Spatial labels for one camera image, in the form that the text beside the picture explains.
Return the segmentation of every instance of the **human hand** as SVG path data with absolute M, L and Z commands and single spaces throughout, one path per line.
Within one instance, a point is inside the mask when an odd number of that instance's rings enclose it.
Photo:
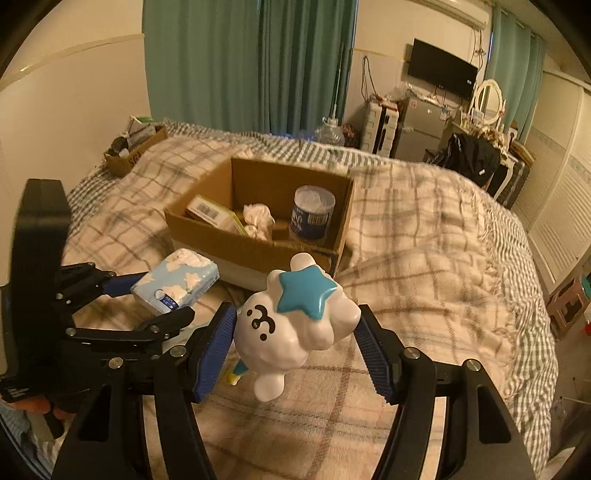
M 51 411 L 51 403 L 49 403 L 48 399 L 42 395 L 31 397 L 26 400 L 20 400 L 14 403 L 6 403 L 6 405 L 15 408 L 16 410 L 23 410 L 29 413 L 37 413 L 41 415 L 45 415 Z M 54 408 L 53 414 L 58 420 L 65 420 L 74 416 L 73 413 L 68 413 L 59 408 Z

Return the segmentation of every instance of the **crumpled tissue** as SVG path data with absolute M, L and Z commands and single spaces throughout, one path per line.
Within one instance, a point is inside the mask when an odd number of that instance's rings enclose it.
M 271 241 L 275 219 L 267 205 L 254 203 L 245 205 L 243 209 L 246 233 L 251 238 Z

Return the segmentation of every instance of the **white toy figure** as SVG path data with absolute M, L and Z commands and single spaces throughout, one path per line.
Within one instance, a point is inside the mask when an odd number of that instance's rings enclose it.
M 246 301 L 234 330 L 241 360 L 228 381 L 235 385 L 252 370 L 260 401 L 281 395 L 287 372 L 306 363 L 310 351 L 326 350 L 353 333 L 361 317 L 310 254 L 294 255 L 290 267 L 291 272 L 269 273 L 267 289 Z

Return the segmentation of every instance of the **white wardrobe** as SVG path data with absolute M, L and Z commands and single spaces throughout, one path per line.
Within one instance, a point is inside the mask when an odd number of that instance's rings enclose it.
M 535 163 L 512 210 L 552 292 L 591 248 L 591 86 L 544 72 L 525 146 Z

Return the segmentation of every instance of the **tissue pack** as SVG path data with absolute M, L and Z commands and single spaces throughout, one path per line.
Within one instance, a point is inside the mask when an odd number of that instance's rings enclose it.
M 131 287 L 135 298 L 157 315 L 193 304 L 219 278 L 210 259 L 180 248 Z

